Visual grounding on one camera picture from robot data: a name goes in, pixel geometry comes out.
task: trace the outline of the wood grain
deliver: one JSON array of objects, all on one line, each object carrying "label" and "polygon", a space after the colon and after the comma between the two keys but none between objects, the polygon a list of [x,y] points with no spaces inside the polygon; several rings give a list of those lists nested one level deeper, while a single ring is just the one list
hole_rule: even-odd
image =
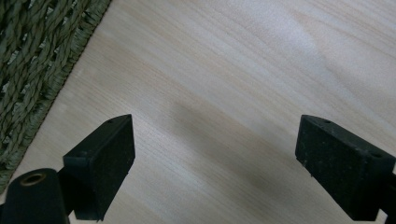
[{"label": "wood grain", "polygon": [[395,71],[391,0],[114,0],[16,175],[131,113],[104,223],[354,223],[295,160],[300,116],[396,155]]}]

